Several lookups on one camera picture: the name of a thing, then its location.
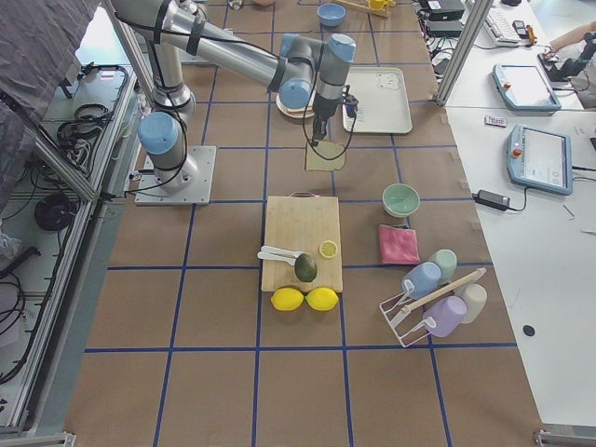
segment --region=mint green bowl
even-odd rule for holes
[[[405,183],[393,183],[383,191],[383,206],[393,217],[408,217],[420,206],[416,190]]]

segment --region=pink cloth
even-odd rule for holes
[[[383,264],[420,264],[414,230],[379,225],[379,245]]]

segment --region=white plate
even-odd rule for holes
[[[408,133],[412,117],[403,72],[392,67],[352,67],[345,82],[359,101],[354,133]],[[345,107],[344,129],[352,129]]]
[[[281,99],[279,95],[276,95],[276,106],[278,107],[279,111],[284,114],[285,116],[289,116],[290,118],[302,119],[305,109],[289,109],[285,105],[281,103]],[[305,118],[310,118],[314,116],[315,113],[313,112],[313,102],[312,99],[306,108],[306,115]]]

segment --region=purple cup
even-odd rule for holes
[[[409,279],[413,284],[413,291],[410,293],[410,298],[419,300],[437,289],[440,280],[440,268],[434,263],[421,263],[417,265],[403,277],[401,281],[403,291],[407,290],[404,284],[406,279]]]
[[[448,296],[438,301],[422,316],[423,320],[432,317],[436,327],[425,324],[427,331],[437,337],[446,337],[459,326],[467,313],[467,305],[459,296]]]

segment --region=wooden cutting board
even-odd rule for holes
[[[318,246],[332,240],[339,251],[332,259],[323,258]],[[280,261],[263,261],[262,291],[276,291],[293,286],[300,291],[329,287],[342,291],[342,250],[337,197],[271,196],[267,199],[264,244],[292,251],[306,251],[317,263],[313,282],[298,280],[294,268]]]

